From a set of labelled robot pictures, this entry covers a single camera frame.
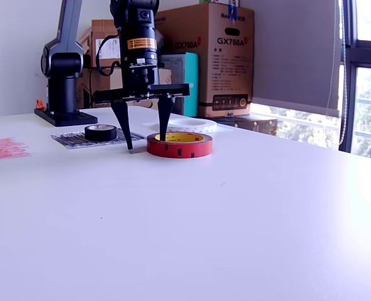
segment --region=window frame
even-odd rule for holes
[[[357,68],[371,68],[371,41],[358,40],[356,0],[342,1],[345,22],[345,45],[342,46],[346,48],[347,116],[343,110],[341,134],[345,126],[345,137],[339,150],[351,153],[354,139],[355,104],[357,100]]]

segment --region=tape roll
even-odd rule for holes
[[[85,139],[93,142],[112,141],[117,138],[117,128],[112,125],[98,124],[85,128]]]
[[[213,150],[212,137],[204,134],[169,133],[166,141],[159,134],[148,136],[148,152],[152,155],[172,159],[190,159],[208,156]]]
[[[217,123],[203,119],[177,119],[170,120],[167,127],[169,132],[188,132],[188,133],[213,133],[217,131]]]

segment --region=black cable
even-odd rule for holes
[[[90,108],[93,108],[93,95],[92,95],[92,72],[94,72],[95,69],[91,69],[91,72],[90,72],[90,78],[89,78],[89,81],[90,81]]]
[[[95,93],[93,93],[92,91],[92,73],[95,71],[95,70],[98,70],[97,68],[95,67],[91,67],[91,68],[87,68],[90,71],[90,76],[89,76],[89,84],[90,84],[90,108],[93,108],[93,105],[96,104],[95,103]]]
[[[102,44],[100,45],[99,47],[99,50],[98,50],[98,54],[97,54],[97,68],[98,68],[98,72],[104,76],[104,77],[109,77],[110,75],[113,74],[113,72],[115,71],[115,65],[120,68],[120,62],[119,61],[114,61],[113,64],[112,64],[112,67],[110,67],[110,72],[109,74],[106,74],[105,72],[102,71],[102,68],[100,66],[100,59],[99,59],[99,56],[100,56],[100,50],[102,49],[103,45],[108,41],[108,40],[111,40],[111,39],[114,39],[114,38],[117,38],[119,36],[119,33],[117,33],[117,35],[115,36],[107,36]]]

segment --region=red printed paper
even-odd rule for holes
[[[0,160],[28,157],[28,147],[15,138],[0,139]]]

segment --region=white tape roll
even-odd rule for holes
[[[177,119],[170,120],[167,127],[168,132],[188,132],[188,133],[213,133],[217,131],[217,123],[203,119]]]

